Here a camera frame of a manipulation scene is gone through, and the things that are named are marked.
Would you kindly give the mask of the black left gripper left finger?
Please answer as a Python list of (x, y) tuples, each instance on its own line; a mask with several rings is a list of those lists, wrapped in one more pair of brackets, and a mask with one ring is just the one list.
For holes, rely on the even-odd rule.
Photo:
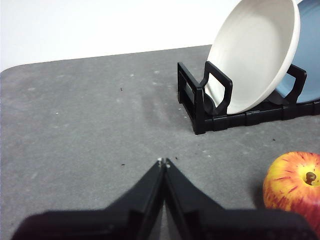
[(14, 240), (146, 240), (163, 204), (165, 165), (157, 161), (107, 208), (59, 210), (31, 215)]

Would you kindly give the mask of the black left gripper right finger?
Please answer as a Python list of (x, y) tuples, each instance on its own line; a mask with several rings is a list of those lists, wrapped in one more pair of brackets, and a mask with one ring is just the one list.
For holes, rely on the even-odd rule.
[(166, 203), (183, 240), (316, 240), (299, 214), (270, 209), (224, 209), (165, 159)]

